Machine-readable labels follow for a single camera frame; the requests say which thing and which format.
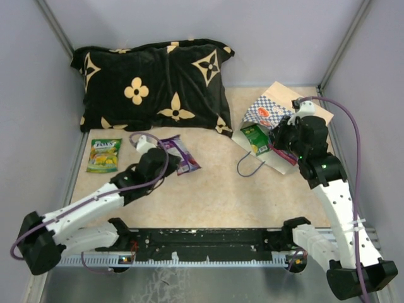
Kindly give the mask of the purple snack packet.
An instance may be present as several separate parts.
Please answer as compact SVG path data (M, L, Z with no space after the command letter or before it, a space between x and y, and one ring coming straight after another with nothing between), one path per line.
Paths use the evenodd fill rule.
M164 146L169 154L180 158L179 166L176 170L178 176L194 172L201 168L199 163L182 142L179 134L170 138L161 139L161 143L158 145Z

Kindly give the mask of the yellow green snack packet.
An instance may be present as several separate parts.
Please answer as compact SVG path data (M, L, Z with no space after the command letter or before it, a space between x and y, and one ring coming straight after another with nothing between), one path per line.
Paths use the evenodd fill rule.
M241 129L242 134L246 137L252 152L256 156L270 152L268 135L260 128L258 124L252 124Z

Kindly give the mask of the green Fox's candy bag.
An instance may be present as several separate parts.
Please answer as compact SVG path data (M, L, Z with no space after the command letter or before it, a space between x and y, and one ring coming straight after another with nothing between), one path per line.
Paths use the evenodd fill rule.
M92 140L86 171L99 174L117 172L121 143L121 138Z

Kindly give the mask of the blue checkered paper bag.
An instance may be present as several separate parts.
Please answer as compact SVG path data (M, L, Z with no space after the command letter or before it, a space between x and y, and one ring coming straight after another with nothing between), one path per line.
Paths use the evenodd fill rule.
M258 124L268 135L269 147L273 147L270 141L270 131L278 126L283 117L291 117L295 113L292 108L292 101L298 98L301 98L301 95L297 92L277 81L274 82L248 107L232 135L232 140L250 155L260 160L263 165L267 165L283 175L295 171L297 164L291 165L272 150L256 156L241 129L252 124Z

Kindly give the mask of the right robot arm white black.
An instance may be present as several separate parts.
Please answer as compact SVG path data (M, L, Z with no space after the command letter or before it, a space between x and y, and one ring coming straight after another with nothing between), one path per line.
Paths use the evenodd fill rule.
M328 151L327 137L326 122L317 116L285 116L270 133L275 149L297 157L299 172L321 200L336 241L332 244L312 225L303 223L284 231L282 242L288 249L306 250L325 271L335 297L347 300L382 290L398 269L394 261L383 259L354 213L347 174Z

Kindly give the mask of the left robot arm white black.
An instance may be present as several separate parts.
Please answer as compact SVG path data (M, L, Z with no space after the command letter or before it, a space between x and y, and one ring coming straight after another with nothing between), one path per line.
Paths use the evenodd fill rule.
M31 274L47 273L62 258L98 248L130 246L131 234L120 219L87 228L92 220L149 195L160 179L178 168L180 158L161 148L152 148L138 163L118 173L87 197L60 210L25 215L13 249L18 249Z

